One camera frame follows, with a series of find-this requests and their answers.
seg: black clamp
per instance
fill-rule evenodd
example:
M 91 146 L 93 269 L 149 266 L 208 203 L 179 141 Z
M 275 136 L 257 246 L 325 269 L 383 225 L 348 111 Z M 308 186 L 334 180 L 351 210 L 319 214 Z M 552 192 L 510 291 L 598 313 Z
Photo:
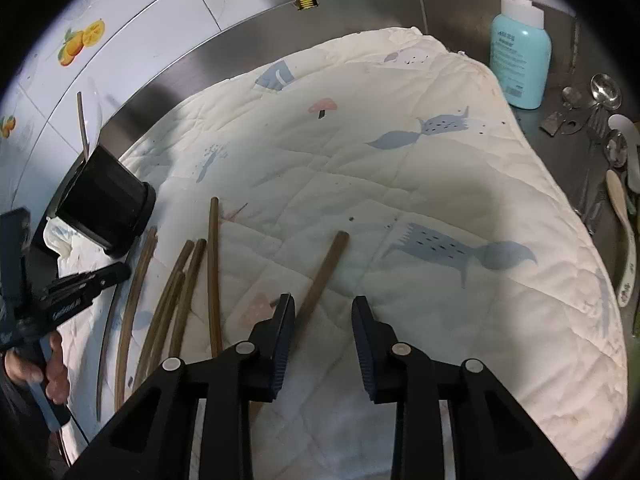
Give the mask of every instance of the black clamp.
M 166 359 L 91 441 L 65 480 L 188 477 L 196 410 L 207 399 L 199 478 L 252 480 L 249 401 L 282 387 L 295 322 L 283 294 L 273 317 L 217 358 Z
M 367 298 L 351 310 L 364 387 L 376 404 L 396 402 L 392 480 L 444 480 L 440 400 L 449 405 L 458 480 L 576 480 L 513 396 L 477 359 L 433 361 L 373 317 Z
M 50 358 L 47 336 L 60 324 L 91 306 L 105 288 L 129 278 L 128 266 L 117 262 L 92 272 L 54 280 L 43 290 L 31 290 L 27 272 L 30 215 L 20 208 L 0 216 L 0 352 L 10 348 L 42 370 Z M 69 410 L 48 399 L 47 378 L 29 382 L 49 431 L 57 431 L 70 420 Z

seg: hand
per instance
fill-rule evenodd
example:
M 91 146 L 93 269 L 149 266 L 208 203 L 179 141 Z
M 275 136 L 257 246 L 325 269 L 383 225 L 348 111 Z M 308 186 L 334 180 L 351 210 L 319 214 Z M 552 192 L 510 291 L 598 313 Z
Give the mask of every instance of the hand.
M 69 398 L 68 370 L 62 359 L 62 336 L 56 330 L 49 335 L 51 345 L 51 359 L 47 363 L 45 373 L 49 384 L 46 394 L 55 404 L 64 404 Z M 9 350 L 4 356 L 4 370 L 7 376 L 15 384 L 25 381 L 42 382 L 42 371 L 33 363 L 30 363 Z

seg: white ceramic spoon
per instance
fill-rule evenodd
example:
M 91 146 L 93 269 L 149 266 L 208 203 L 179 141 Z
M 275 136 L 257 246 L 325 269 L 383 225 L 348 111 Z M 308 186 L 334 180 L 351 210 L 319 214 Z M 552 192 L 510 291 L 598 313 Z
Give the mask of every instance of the white ceramic spoon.
M 625 190 L 615 171 L 607 170 L 607 190 L 609 199 L 618 219 L 626 233 L 626 262 L 625 272 L 622 274 L 620 284 L 616 289 L 616 300 L 620 308 L 625 307 L 631 299 L 631 292 L 634 290 L 636 279 L 636 239 L 633 229 L 626 215 Z

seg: cartoon animal print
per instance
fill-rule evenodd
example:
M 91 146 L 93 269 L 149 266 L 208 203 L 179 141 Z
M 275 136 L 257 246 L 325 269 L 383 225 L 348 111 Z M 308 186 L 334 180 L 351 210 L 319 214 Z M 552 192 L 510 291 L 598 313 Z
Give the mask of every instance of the cartoon animal print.
M 398 241 L 397 244 L 391 244 L 383 257 L 391 251 L 398 250 L 425 262 L 452 267 L 460 272 L 462 288 L 465 288 L 466 270 L 472 256 L 476 257 L 485 269 L 491 270 L 511 269 L 526 260 L 537 262 L 528 247 L 516 242 L 490 242 L 473 248 L 415 223 L 407 226 L 406 232 Z
M 406 132 L 404 130 L 395 130 L 387 132 L 372 142 L 366 142 L 369 146 L 373 146 L 379 150 L 394 150 L 409 144 L 415 144 L 420 136 L 432 136 L 444 134 L 447 132 L 460 132 L 468 130 L 466 118 L 469 115 L 469 107 L 466 107 L 461 115 L 443 114 L 434 118 L 420 121 L 420 132 Z
M 293 74 L 287 64 L 284 60 L 280 60 L 265 70 L 265 72 L 255 80 L 255 83 L 269 90 L 280 91 L 291 83 L 293 79 Z
M 411 65 L 415 63 L 424 63 L 428 58 L 428 54 L 421 48 L 404 48 L 397 52 L 392 52 L 385 57 L 384 63 Z

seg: metal backsplash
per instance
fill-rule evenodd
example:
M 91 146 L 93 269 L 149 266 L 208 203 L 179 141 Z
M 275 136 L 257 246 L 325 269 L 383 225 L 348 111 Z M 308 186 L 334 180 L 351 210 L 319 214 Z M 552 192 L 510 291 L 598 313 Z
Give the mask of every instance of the metal backsplash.
M 500 0 L 318 0 L 293 3 L 238 23 L 173 63 L 141 88 L 104 126 L 100 143 L 120 156 L 158 119 L 187 97 L 293 52 L 352 32 L 418 27 L 452 51 L 489 62 L 490 27 Z M 575 19 L 544 7 L 553 43 L 549 84 L 568 77 Z

